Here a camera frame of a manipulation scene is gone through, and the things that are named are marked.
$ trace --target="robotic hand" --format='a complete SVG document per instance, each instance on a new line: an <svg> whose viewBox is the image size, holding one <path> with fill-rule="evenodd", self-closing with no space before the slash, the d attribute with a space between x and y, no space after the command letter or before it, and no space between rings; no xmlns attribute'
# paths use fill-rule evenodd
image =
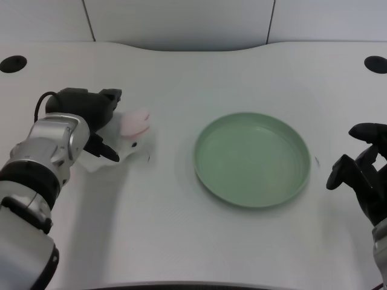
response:
<svg viewBox="0 0 387 290"><path fill-rule="evenodd" d="M119 161L96 134L112 118L121 90L67 88L39 99L27 139L0 171L0 289L45 289L59 252L47 236L51 210L81 151ZM37 119L44 97L46 116Z"/></svg>
<svg viewBox="0 0 387 290"><path fill-rule="evenodd" d="M355 191L361 209L375 226L374 259L387 285L387 165L379 171L372 165L378 154L387 159L387 125L358 124L349 134L372 145L355 160L343 155L333 166L327 189L344 182Z"/></svg>

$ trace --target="green plate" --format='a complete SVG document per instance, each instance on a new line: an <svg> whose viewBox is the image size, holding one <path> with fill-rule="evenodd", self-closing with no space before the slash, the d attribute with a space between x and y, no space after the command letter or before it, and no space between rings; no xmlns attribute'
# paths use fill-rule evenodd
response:
<svg viewBox="0 0 387 290"><path fill-rule="evenodd" d="M256 113L224 116L209 124L195 145L201 182L215 195L243 207L269 207L306 185L310 155L284 122Z"/></svg>

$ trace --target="white tabletop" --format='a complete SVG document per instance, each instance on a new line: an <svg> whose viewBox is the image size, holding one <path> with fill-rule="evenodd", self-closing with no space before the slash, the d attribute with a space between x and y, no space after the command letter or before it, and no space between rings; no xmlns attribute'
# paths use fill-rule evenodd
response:
<svg viewBox="0 0 387 290"><path fill-rule="evenodd" d="M207 281L273 289L371 289L381 282L372 225L345 185L325 189L343 153L367 147L348 130L387 123L387 75L366 57L387 43L277 43L251 50L166 53L114 43L1 44L0 162L23 140L37 99L66 87L123 90L118 110L142 106L152 131L143 153L87 174L72 168L53 210L60 263L49 289ZM310 182L291 202L245 210L200 186L192 148L201 129L232 112L293 126L312 155ZM148 151L151 159L148 162Z"/></svg>

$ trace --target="silver robot arm segment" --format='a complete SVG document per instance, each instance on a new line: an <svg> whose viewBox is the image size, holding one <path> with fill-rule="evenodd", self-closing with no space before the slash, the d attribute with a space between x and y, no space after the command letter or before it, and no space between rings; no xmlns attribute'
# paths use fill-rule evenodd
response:
<svg viewBox="0 0 387 290"><path fill-rule="evenodd" d="M0 289L44 289L59 252L47 236L51 210L89 139L86 121L53 113L38 120L0 172Z"/></svg>

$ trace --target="white stuffed toy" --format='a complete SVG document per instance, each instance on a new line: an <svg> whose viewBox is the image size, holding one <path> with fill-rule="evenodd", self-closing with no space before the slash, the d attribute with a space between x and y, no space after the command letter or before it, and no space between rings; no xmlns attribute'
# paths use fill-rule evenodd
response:
<svg viewBox="0 0 387 290"><path fill-rule="evenodd" d="M120 164L130 154L138 151L144 142L144 133L149 129L149 111L145 108L133 113L114 112L105 127L97 131L103 143L115 150L120 157L119 162L111 161L103 156L96 157L82 151L77 161L89 172L95 172L103 166Z"/></svg>

